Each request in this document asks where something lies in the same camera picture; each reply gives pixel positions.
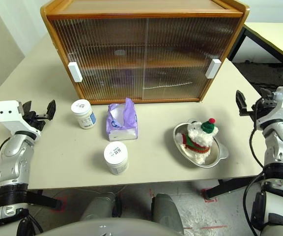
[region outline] ribbed glass panel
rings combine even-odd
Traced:
[[[198,98],[239,18],[52,20],[91,102]]]

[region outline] beige table surface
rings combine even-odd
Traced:
[[[45,125],[31,162],[30,189],[65,188],[161,181],[186,181],[253,176],[260,167],[253,160],[248,138],[253,124],[239,117],[235,92],[244,92],[248,105],[259,95],[228,60],[220,69],[201,103],[136,104],[139,137],[123,141],[129,152],[129,169],[112,175],[103,159],[108,106],[93,106],[96,126],[81,129],[70,112],[76,92],[46,35],[0,87],[1,100],[32,100],[31,108],[46,111],[55,99],[57,112]],[[215,118],[217,137],[229,149],[230,157],[216,167],[203,169],[186,160],[172,139],[173,128],[190,118]],[[0,124],[0,144],[9,137]],[[260,132],[254,139],[255,152],[263,161],[265,144]]]
[[[283,54],[283,23],[247,22],[246,28]]]

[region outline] white teddy bear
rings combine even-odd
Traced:
[[[185,154],[193,161],[204,164],[210,154],[210,147],[218,128],[214,125],[215,119],[207,122],[195,122],[187,126],[188,134],[177,133],[175,138]]]

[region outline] jar lid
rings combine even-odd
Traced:
[[[71,106],[72,112],[77,116],[85,115],[88,111],[90,111],[91,105],[89,101],[85,99],[80,99],[74,102]]]
[[[103,155],[110,165],[119,165],[127,159],[127,147],[119,141],[111,142],[104,149]]]

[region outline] green hat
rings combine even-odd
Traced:
[[[214,131],[215,125],[214,123],[216,122],[215,119],[210,118],[208,121],[204,122],[201,124],[201,129],[206,132],[207,134],[211,134],[212,131]]]

